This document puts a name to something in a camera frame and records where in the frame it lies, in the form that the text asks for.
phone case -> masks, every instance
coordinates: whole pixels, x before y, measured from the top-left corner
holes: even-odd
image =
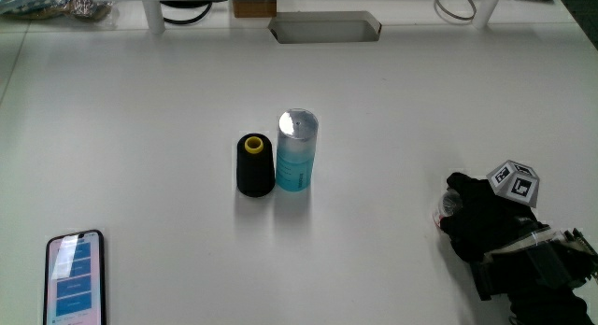
[[[104,280],[104,235],[102,234],[102,232],[98,231],[98,230],[89,230],[89,231],[83,231],[83,232],[77,232],[77,233],[69,233],[69,234],[65,234],[65,235],[60,235],[60,236],[56,236],[56,237],[52,237],[48,243],[46,244],[46,265],[45,265],[45,273],[44,273],[44,315],[43,315],[43,324],[44,325],[51,325],[47,323],[47,313],[48,313],[48,282],[49,282],[49,278],[48,278],[48,266],[49,266],[49,262],[50,262],[50,244],[54,241],[54,240],[59,240],[62,239],[66,236],[73,236],[73,235],[81,235],[81,234],[85,234],[85,233],[97,233],[98,235],[98,245],[99,245],[99,264],[100,264],[100,314],[101,314],[101,320],[100,320],[100,324],[99,325],[106,325],[107,324],[107,319],[106,319],[106,283]]]

smartphone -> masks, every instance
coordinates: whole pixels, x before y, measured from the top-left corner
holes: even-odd
[[[46,245],[44,325],[106,325],[104,236],[90,230]]]

cable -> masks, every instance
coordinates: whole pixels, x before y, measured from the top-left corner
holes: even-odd
[[[197,7],[206,7],[199,16],[195,18],[191,18],[186,21],[175,21],[168,18],[164,18],[165,22],[171,23],[173,25],[190,25],[202,20],[207,13],[212,9],[213,3],[219,3],[225,1],[160,1],[160,3],[166,5],[167,7],[175,7],[175,8],[197,8]]]
[[[451,13],[450,11],[448,11],[447,9],[445,9],[445,7],[443,7],[442,4],[440,4],[440,0],[434,0],[434,4],[438,5],[438,7],[440,7],[440,9],[443,10],[450,17],[452,17],[454,19],[457,19],[457,20],[460,20],[460,21],[472,21],[474,19],[474,17],[476,16],[477,8],[476,8],[476,5],[474,4],[473,0],[467,0],[467,2],[469,2],[469,5],[474,10],[474,14],[472,14],[471,17],[457,16],[456,14]]]

yellow spool core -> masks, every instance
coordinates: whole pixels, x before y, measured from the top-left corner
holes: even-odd
[[[260,137],[251,136],[245,140],[245,151],[251,154],[258,154],[263,150],[263,141]]]

fiducial marker cube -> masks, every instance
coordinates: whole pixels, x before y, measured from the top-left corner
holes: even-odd
[[[530,166],[506,161],[492,170],[486,178],[496,195],[535,207],[540,178]]]

